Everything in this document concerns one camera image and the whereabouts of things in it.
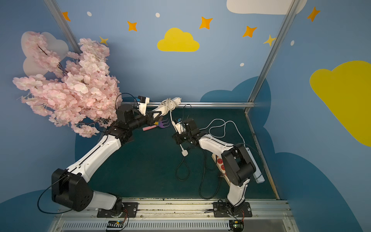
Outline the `white power strip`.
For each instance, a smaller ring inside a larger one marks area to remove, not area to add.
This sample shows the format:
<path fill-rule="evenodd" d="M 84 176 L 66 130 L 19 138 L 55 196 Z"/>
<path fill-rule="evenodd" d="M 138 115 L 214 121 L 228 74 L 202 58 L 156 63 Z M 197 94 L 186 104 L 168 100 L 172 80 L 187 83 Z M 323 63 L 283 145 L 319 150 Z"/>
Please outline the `white power strip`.
<path fill-rule="evenodd" d="M 169 112 L 171 112 L 175 108 L 177 108 L 180 103 L 181 103 L 181 98 L 180 97 L 175 97 L 173 99 L 168 98 L 168 99 L 162 101 L 161 104 L 157 108 L 155 108 L 154 110 L 161 111 L 162 116 L 165 116 Z"/>

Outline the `beige red socket power strip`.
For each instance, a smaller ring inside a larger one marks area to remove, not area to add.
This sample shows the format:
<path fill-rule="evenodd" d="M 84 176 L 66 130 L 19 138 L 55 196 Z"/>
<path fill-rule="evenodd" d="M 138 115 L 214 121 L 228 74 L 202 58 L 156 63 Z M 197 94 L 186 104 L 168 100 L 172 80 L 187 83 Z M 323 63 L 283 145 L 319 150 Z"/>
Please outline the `beige red socket power strip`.
<path fill-rule="evenodd" d="M 226 171 L 225 171 L 224 162 L 223 162 L 222 157 L 218 156 L 216 154 L 212 154 L 212 159 L 215 162 L 215 164 L 217 165 L 217 168 L 221 173 L 221 177 L 223 177 L 225 179 L 226 183 L 230 186 L 231 182 L 226 175 Z"/>

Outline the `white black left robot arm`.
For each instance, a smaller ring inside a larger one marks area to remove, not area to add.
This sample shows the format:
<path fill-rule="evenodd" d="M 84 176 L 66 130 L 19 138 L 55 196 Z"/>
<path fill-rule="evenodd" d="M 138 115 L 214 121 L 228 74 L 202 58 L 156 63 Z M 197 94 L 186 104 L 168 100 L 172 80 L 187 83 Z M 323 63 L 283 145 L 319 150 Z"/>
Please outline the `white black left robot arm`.
<path fill-rule="evenodd" d="M 57 169 L 52 174 L 52 201 L 76 212 L 100 209 L 112 212 L 114 217 L 119 216 L 124 211 L 122 199 L 109 193 L 93 191 L 88 183 L 99 167 L 132 137 L 133 130 L 153 125 L 168 111 L 162 105 L 142 114 L 128 104 L 121 105 L 116 111 L 117 120 L 102 139 L 67 169 Z"/>

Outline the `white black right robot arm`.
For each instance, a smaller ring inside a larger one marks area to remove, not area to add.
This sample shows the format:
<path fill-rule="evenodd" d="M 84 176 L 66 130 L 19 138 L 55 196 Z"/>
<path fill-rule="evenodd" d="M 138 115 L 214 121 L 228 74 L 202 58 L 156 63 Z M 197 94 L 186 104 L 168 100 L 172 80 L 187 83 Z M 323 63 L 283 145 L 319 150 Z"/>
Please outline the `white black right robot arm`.
<path fill-rule="evenodd" d="M 264 182 L 262 172 L 244 142 L 239 144 L 223 142 L 220 137 L 199 129 L 193 119 L 172 122 L 172 125 L 176 131 L 173 139 L 178 145 L 189 142 L 212 153 L 216 165 L 230 187 L 226 199 L 226 205 L 230 209 L 237 210 L 243 206 L 250 179 L 253 178 L 258 183 Z"/>

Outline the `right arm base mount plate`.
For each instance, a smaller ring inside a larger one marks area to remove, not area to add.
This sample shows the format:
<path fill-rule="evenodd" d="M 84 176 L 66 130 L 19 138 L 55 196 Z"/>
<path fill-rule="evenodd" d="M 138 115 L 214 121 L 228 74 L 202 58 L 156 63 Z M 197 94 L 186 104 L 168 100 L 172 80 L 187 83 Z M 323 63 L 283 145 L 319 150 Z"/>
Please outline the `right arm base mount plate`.
<path fill-rule="evenodd" d="M 251 218 L 253 216 L 249 202 L 242 202 L 238 206 L 232 206 L 222 201 L 213 202 L 213 214 L 216 218 Z"/>

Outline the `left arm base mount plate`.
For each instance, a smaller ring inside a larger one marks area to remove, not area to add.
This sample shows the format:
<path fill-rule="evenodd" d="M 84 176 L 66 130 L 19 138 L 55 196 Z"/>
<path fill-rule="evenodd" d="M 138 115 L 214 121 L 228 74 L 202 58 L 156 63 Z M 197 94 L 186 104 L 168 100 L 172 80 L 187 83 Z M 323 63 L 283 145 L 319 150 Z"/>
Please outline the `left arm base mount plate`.
<path fill-rule="evenodd" d="M 123 202 L 116 204 L 112 209 L 99 209 L 97 218 L 135 218 L 138 211 L 137 202 Z"/>

